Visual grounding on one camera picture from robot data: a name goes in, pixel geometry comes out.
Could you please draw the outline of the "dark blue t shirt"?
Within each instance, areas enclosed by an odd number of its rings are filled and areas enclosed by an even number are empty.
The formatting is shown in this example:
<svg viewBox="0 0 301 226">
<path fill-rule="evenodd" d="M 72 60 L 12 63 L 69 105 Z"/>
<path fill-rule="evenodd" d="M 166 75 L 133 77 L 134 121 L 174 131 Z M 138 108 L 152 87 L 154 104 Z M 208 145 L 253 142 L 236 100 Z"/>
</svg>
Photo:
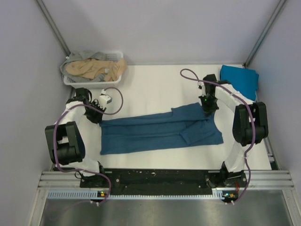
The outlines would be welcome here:
<svg viewBox="0 0 301 226">
<path fill-rule="evenodd" d="M 214 115 L 206 115 L 199 103 L 166 113 L 103 121 L 101 155 L 223 144 Z"/>
</svg>

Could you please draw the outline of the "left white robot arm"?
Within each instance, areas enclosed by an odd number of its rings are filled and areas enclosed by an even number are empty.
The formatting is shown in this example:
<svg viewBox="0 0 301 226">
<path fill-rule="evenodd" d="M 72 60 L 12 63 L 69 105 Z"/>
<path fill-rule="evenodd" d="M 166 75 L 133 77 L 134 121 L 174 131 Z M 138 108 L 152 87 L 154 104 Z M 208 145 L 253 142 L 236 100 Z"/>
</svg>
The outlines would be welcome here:
<svg viewBox="0 0 301 226">
<path fill-rule="evenodd" d="M 90 177 L 95 186 L 103 186 L 107 176 L 99 161 L 86 155 L 86 147 L 78 125 L 82 118 L 94 124 L 102 121 L 108 103 L 112 98 L 101 90 L 98 98 L 86 88 L 75 90 L 75 96 L 68 99 L 62 119 L 45 128 L 50 159 L 63 170 L 77 170 L 81 175 Z"/>
</svg>

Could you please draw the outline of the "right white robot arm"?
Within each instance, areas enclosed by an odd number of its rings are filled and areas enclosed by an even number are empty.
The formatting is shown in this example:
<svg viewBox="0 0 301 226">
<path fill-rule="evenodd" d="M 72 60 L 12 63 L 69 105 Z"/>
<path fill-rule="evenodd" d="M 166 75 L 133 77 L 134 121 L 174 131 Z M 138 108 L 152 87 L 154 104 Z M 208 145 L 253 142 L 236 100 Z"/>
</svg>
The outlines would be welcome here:
<svg viewBox="0 0 301 226">
<path fill-rule="evenodd" d="M 244 167 L 252 147 L 268 136 L 266 105 L 244 97 L 229 81 L 218 81 L 214 74 L 205 76 L 198 87 L 202 91 L 199 99 L 206 115 L 211 116 L 219 109 L 218 101 L 234 113 L 232 135 L 235 141 L 232 150 L 219 172 L 207 179 L 212 188 L 233 186 L 246 178 Z"/>
</svg>

